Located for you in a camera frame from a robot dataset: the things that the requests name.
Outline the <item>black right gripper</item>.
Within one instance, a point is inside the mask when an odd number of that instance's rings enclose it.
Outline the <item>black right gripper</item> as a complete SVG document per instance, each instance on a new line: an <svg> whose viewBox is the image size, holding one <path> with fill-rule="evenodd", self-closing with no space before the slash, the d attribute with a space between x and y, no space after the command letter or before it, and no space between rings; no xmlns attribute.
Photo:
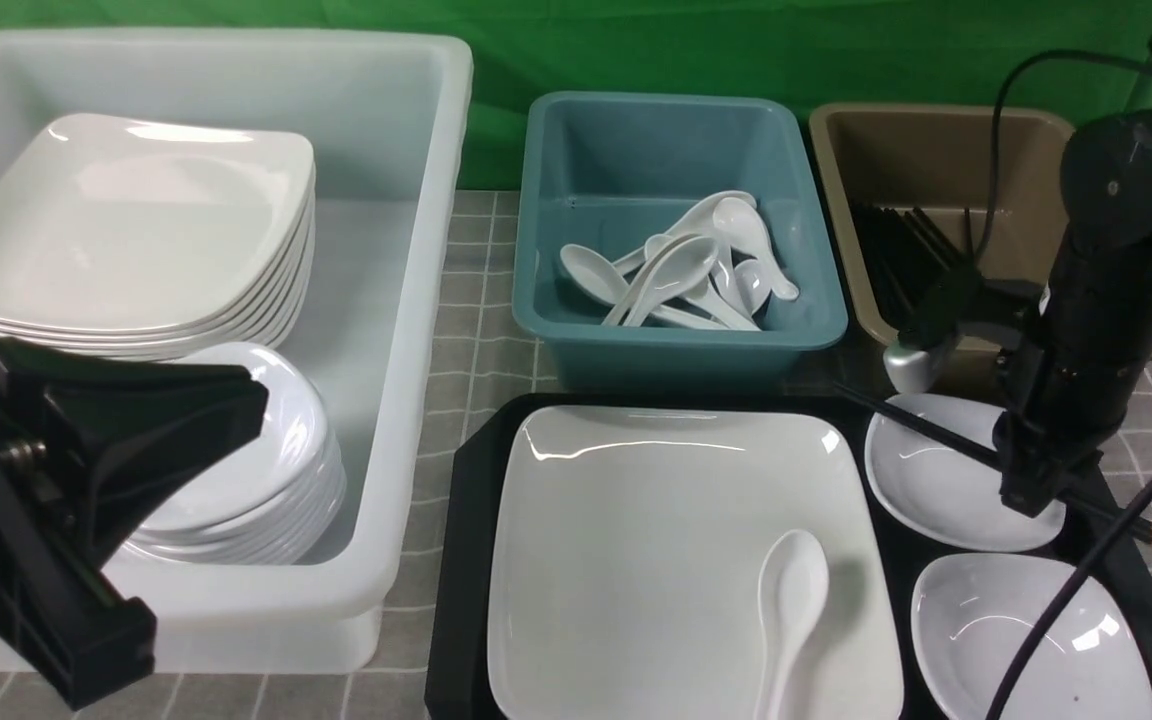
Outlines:
<svg viewBox="0 0 1152 720"><path fill-rule="evenodd" d="M1064 241L1001 370L1002 501L1034 518L1126 418L1152 356L1152 242Z"/></svg>

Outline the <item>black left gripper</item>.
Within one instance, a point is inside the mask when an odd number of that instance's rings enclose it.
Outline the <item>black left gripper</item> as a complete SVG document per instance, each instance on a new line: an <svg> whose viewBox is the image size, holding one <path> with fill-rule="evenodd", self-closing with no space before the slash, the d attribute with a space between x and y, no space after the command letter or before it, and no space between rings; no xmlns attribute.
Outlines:
<svg viewBox="0 0 1152 720"><path fill-rule="evenodd" d="M157 619L103 568L262 432L242 365L126 363L0 338L0 641L71 710L147 679Z"/></svg>

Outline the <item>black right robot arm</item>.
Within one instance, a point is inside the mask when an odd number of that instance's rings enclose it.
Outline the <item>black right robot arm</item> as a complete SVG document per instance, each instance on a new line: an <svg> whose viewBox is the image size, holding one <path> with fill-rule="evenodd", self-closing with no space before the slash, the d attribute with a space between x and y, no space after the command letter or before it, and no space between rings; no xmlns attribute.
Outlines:
<svg viewBox="0 0 1152 720"><path fill-rule="evenodd" d="M1021 74L1043 61L1085 61L1152 76L1149 61L1048 50L1007 74L1005 106ZM1005 342L1006 409L996 423L1002 502L1034 518L1075 469L1120 427L1152 354L1152 109L1092 120L1066 142L1060 196L1068 223L1038 300Z"/></svg>

